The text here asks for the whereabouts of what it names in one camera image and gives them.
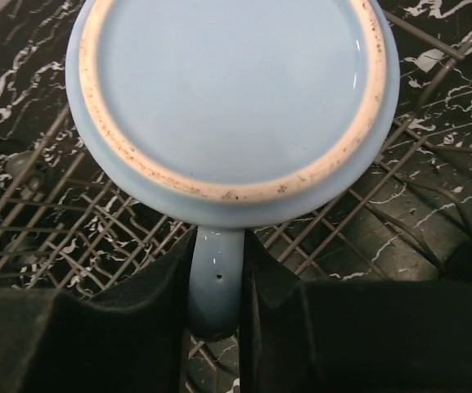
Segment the wire rack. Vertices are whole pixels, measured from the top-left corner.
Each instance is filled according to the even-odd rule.
[[[472,239],[466,207],[472,174],[457,168],[472,160],[472,147],[432,142],[411,127],[438,86],[466,61],[472,33],[453,47],[385,16],[394,32],[412,34],[445,58],[413,108],[394,119],[375,163],[354,186],[304,217],[255,229],[269,252],[304,279],[434,278],[454,248],[437,239],[455,238],[457,245]],[[423,156],[430,171],[415,176],[413,165]],[[445,165],[458,172],[447,182],[441,180]],[[33,150],[5,158],[0,173],[11,183],[0,199],[0,287],[65,288],[89,299],[164,255],[191,228],[137,203],[96,168],[68,106]],[[457,191],[462,188],[465,196]],[[424,209],[430,213],[416,215]],[[441,220],[439,237],[421,230],[433,214]],[[381,258],[387,250],[389,257]],[[394,255],[411,255],[411,265]],[[235,337],[216,344],[192,337],[188,355],[189,391],[230,390],[238,375]]]

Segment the light blue mug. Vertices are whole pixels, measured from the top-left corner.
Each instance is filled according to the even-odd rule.
[[[327,203],[370,165],[398,54],[366,0],[87,0],[66,56],[78,130],[125,192],[198,225],[189,321],[237,327],[244,229]]]

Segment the unglazed rim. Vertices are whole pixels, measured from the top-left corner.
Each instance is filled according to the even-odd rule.
[[[88,113],[115,154],[142,175],[165,187],[212,201],[265,201],[295,194],[321,182],[345,162],[374,124],[383,101],[386,56],[379,21],[368,0],[348,0],[362,27],[370,60],[362,104],[343,137],[321,158],[287,176],[263,183],[221,184],[198,181],[169,170],[145,156],[121,132],[107,110],[99,89],[97,49],[101,27],[115,0],[97,0],[83,28],[79,47],[79,76]]]

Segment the black marbled surface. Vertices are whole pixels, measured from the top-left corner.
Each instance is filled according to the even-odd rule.
[[[472,0],[383,0],[381,6],[396,16],[422,28],[429,34],[453,47],[459,47],[472,31]],[[65,49],[70,29],[83,0],[12,0],[0,13],[0,186],[5,188],[11,176],[3,168],[9,156],[27,148],[36,147],[61,108],[66,104],[64,63]],[[393,27],[402,70],[401,93],[397,117],[404,120],[414,108],[417,98],[445,64],[447,58],[418,38]],[[436,146],[472,147],[472,49],[467,58],[458,63],[445,78],[410,130],[428,137]],[[61,144],[82,147],[83,141],[71,119],[68,119],[56,137],[59,144],[52,144],[43,159],[52,167],[53,178],[59,178],[77,156],[76,149]],[[409,151],[414,140],[401,136],[385,153],[383,163],[396,165]],[[386,172],[373,165],[353,186],[353,190],[365,197],[385,176]],[[472,222],[472,154],[435,154],[421,147],[398,171],[403,177],[433,184],[451,192],[469,212]],[[86,156],[78,168],[77,177],[91,183],[103,183],[101,169]],[[92,198],[99,189],[67,187],[55,203],[86,206],[82,197]],[[447,260],[452,252],[469,237],[451,200],[436,192],[403,184],[391,178],[378,192],[369,198],[370,206],[412,228],[431,246],[439,261]],[[121,204],[121,198],[111,195],[102,207],[113,213]],[[321,275],[334,280],[350,279],[430,279],[437,276],[437,269],[423,256],[423,251],[405,231],[387,224],[362,207],[350,222],[340,229],[340,236],[329,227],[337,227],[357,206],[358,201],[348,194],[325,217],[325,222],[314,221],[315,215],[306,215],[285,226],[285,236],[279,236],[269,244],[270,252],[291,269],[296,270],[308,257],[311,264],[302,273],[306,279]],[[132,205],[137,221],[144,228],[152,228],[161,215],[144,206]],[[41,225],[52,226],[58,222],[73,223],[78,218],[74,212],[52,212]],[[101,232],[101,221],[88,218],[82,230],[89,239]],[[155,236],[158,242],[173,231],[177,222],[169,219]],[[266,242],[276,233],[276,227],[259,228],[257,234]],[[293,252],[285,253],[290,239],[308,235]],[[128,233],[118,233],[121,249],[110,247],[101,250],[106,255],[102,262],[107,271],[117,269],[117,264],[127,259],[136,246]],[[84,253],[84,242],[75,237],[64,248],[66,255],[78,259]],[[147,246],[140,255],[143,261],[153,250]],[[69,272],[63,264],[63,255],[57,259],[52,272],[60,280]],[[96,272],[96,260],[88,258],[85,269]],[[133,273],[130,265],[121,277]],[[99,291],[100,287],[84,274],[74,274],[66,286],[86,283],[85,289]],[[234,342],[207,348],[213,359],[223,359],[236,374],[236,350]],[[189,369],[191,380],[197,389],[209,391],[213,377],[204,373],[210,369],[208,356],[199,352],[192,355]]]

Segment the mug handle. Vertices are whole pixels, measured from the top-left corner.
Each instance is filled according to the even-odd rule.
[[[188,285],[188,323],[194,336],[218,341],[239,324],[245,231],[198,227]]]

